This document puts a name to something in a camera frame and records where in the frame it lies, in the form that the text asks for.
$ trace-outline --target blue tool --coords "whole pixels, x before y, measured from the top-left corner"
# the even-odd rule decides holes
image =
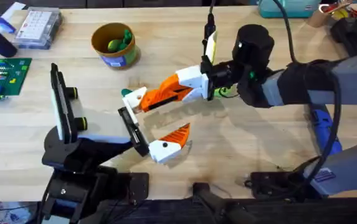
[[[4,29],[6,32],[13,34],[15,33],[16,29],[13,27],[8,21],[6,21],[4,18],[0,17],[0,26],[2,29]]]
[[[320,147],[320,152],[322,153],[330,135],[330,129],[332,127],[332,119],[330,117],[329,111],[325,105],[315,105],[311,104],[310,107],[310,119],[312,122],[315,137],[317,138],[318,146]],[[339,153],[342,151],[339,139],[336,138],[332,145],[332,150],[330,155]]]

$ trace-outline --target circuit board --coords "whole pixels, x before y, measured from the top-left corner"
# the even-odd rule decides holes
[[[13,96],[21,92],[30,63],[31,58],[0,59],[0,73],[4,77],[0,80],[2,95]]]

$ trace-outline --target wooden tabletop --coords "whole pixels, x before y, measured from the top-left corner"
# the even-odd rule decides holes
[[[0,102],[0,201],[40,200],[52,172],[41,163],[44,137],[55,125],[51,62],[69,86],[79,89],[84,107],[116,114],[123,105],[122,88],[156,88],[176,70],[200,63],[207,12],[207,7],[62,10],[65,21],[50,50],[19,50],[16,57],[33,58],[29,73],[21,94]],[[237,30],[251,23],[265,26],[275,40],[270,68],[290,62],[282,19],[263,19],[256,7],[217,7],[214,13],[216,62],[231,59]],[[20,27],[26,14],[16,12],[12,23]],[[141,58],[128,70],[111,70],[91,47],[92,33],[108,22],[124,22],[134,32]],[[324,29],[309,27],[303,19],[290,25],[299,61],[345,55]],[[105,164],[121,172],[148,172],[151,199],[189,197],[193,182],[211,183],[222,197],[249,198],[250,191],[238,181],[252,171],[293,169],[316,154],[304,117],[301,105],[256,109],[240,98],[170,103],[138,119],[154,138],[190,122],[189,146],[180,157],[164,166],[132,149]],[[357,106],[343,107],[339,138],[344,148],[357,144]]]

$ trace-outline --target plastic box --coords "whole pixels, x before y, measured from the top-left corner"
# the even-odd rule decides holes
[[[63,21],[59,8],[29,7],[28,11],[12,42],[20,49],[49,49]]]

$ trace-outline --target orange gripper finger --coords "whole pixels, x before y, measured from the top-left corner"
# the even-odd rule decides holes
[[[177,74],[171,75],[161,83],[159,89],[145,93],[140,108],[147,112],[172,101],[181,101],[190,91],[192,88],[179,84]]]
[[[182,148],[188,140],[190,126],[191,124],[189,123],[185,124],[184,126],[180,127],[179,129],[173,131],[172,133],[166,135],[165,137],[159,140],[178,143],[181,145]]]

